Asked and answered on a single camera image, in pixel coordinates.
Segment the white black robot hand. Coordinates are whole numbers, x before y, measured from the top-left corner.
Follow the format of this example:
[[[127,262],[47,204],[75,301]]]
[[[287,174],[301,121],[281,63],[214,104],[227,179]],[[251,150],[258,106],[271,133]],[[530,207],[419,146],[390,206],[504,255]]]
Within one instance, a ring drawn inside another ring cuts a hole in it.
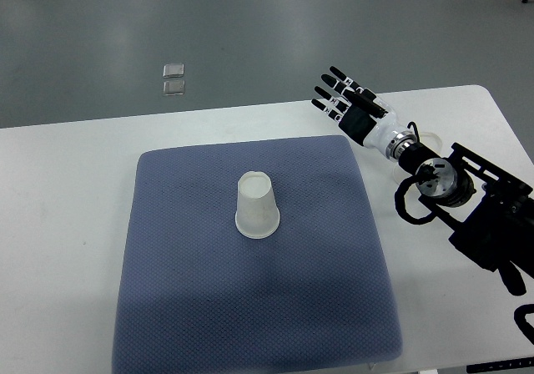
[[[363,96],[364,89],[336,66],[330,66],[330,72],[335,77],[323,73],[321,80],[350,105],[320,86],[315,86],[314,91],[333,108],[345,111],[340,129],[363,147],[377,149],[385,157],[399,157],[411,145],[411,130],[398,122],[391,108]]]

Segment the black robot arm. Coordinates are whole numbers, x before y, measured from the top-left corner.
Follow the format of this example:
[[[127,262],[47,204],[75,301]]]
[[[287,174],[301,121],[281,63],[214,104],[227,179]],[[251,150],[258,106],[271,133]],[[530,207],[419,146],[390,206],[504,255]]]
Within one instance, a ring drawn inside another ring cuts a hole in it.
[[[441,220],[458,251],[498,273],[512,295],[525,295],[522,277],[533,274],[532,187],[458,143],[441,157],[422,143],[415,123],[400,124],[388,103],[338,68],[321,79],[313,105],[408,174],[394,195],[397,214],[413,225]]]

